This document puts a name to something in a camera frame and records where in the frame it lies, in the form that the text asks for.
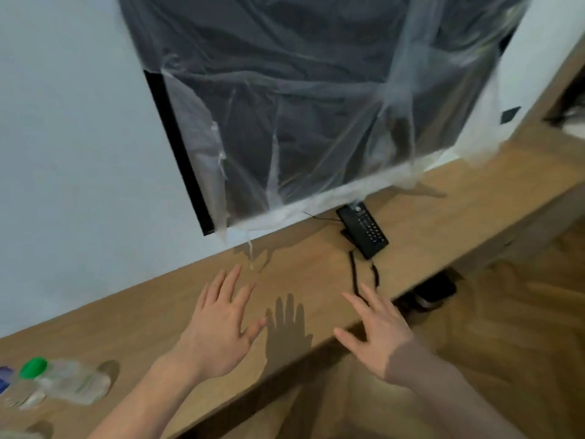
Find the plastic wrap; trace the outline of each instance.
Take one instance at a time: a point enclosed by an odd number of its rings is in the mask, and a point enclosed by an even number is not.
[[[416,178],[455,144],[528,2],[119,1],[144,67],[165,76],[216,229]],[[474,136],[462,155],[494,145]]]

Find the bottle cap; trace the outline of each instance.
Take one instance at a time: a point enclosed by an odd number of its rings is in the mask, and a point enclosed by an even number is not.
[[[34,358],[26,362],[20,370],[21,379],[34,379],[47,369],[48,361],[45,358]]]

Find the wooden desk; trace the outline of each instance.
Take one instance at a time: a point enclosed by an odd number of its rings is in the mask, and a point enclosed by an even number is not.
[[[585,180],[578,145],[557,131],[533,137],[507,145],[482,168],[451,162],[425,174],[413,191],[388,188],[368,198],[371,213],[390,239],[390,246],[376,256],[382,294],[400,295]],[[54,439],[86,437],[172,346],[203,284],[219,269],[239,262],[245,266],[242,283],[258,282],[244,322],[267,309],[274,313],[277,298],[287,302],[289,296],[285,326],[268,350],[264,331],[234,372],[195,389],[165,436],[185,430],[261,376],[331,339],[333,327],[357,322],[340,296],[352,285],[350,245],[339,230],[336,222],[308,219],[254,241],[254,270],[248,268],[247,246],[241,246],[0,339],[8,363],[43,355],[121,366],[110,394],[91,407],[47,400],[29,413],[5,411],[3,418],[9,415],[8,426],[22,429],[38,420],[51,422]],[[360,262],[358,274],[362,281],[373,280],[367,262]]]

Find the telephone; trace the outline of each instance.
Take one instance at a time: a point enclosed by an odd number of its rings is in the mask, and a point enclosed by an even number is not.
[[[336,212],[345,225],[341,234],[360,250],[366,260],[388,246],[388,239],[362,202],[344,205]]]

